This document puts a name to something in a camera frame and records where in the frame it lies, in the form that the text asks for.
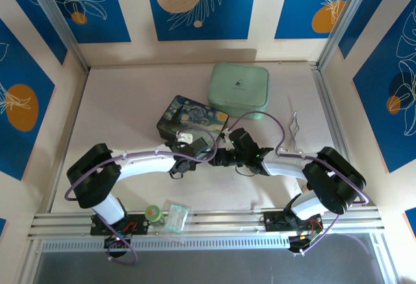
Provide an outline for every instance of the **white table surface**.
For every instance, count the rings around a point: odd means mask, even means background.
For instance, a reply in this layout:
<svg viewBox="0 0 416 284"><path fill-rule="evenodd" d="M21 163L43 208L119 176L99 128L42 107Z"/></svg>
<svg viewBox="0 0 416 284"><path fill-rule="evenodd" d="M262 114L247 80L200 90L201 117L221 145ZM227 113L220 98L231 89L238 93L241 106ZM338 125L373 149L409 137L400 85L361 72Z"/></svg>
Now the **white table surface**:
<svg viewBox="0 0 416 284"><path fill-rule="evenodd" d="M268 112L286 128L291 121L289 98L298 111L300 130L296 141L304 151L319 151L333 142L308 63L260 63L270 72ZM213 64L128 66L92 69L75 122L68 154L60 176L53 213L86 212L77 202L64 200L70 183L66 171L93 145L110 149L146 149L164 142L156 123L176 95L208 104L207 91ZM234 122L229 119L229 126ZM276 146L281 132L270 118L241 120L260 146ZM283 145L289 145L287 138ZM194 210L232 210L284 207L300 192L290 177L243 177L234 167L197 165L196 172L172 180L165 173L130 177L117 183L112 193L128 211L143 211L148 205L163 207L166 200L189 205Z"/></svg>

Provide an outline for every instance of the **mint green case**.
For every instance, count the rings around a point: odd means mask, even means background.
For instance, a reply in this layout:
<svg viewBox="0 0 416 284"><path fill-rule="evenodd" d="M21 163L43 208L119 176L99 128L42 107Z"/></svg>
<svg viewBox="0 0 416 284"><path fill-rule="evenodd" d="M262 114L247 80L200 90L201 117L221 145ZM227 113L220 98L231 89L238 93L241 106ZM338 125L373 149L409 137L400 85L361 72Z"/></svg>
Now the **mint green case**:
<svg viewBox="0 0 416 284"><path fill-rule="evenodd" d="M260 66L218 63L214 66L209 88L210 106L239 117L268 105L268 71ZM259 120L263 114L250 114L245 118Z"/></svg>

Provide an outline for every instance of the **white tabletop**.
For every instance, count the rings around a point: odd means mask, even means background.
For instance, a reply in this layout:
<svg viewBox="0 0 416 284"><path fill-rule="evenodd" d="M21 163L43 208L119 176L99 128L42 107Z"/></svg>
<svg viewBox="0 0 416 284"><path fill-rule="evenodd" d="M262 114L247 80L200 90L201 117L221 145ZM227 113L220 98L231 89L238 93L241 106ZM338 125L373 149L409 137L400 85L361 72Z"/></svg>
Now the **white tabletop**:
<svg viewBox="0 0 416 284"><path fill-rule="evenodd" d="M289 99L298 112L300 130L296 142L302 150L319 151L333 142L308 63L259 63L270 73L268 112L286 128L291 121ZM164 143L156 123L176 95L208 104L207 91L213 64L128 66L92 69L75 122L64 162L53 213L85 212L76 202L64 200L70 186L66 171L93 145L110 149L146 149ZM229 125L235 119L229 119ZM261 147L274 147L281 138L270 118L241 120ZM289 145L287 138L284 145ZM117 183L112 193L128 211L143 211L166 200L189 205L194 210L231 210L284 207L300 191L290 177L243 177L234 167L197 165L195 172L172 180L165 173L130 177Z"/></svg>

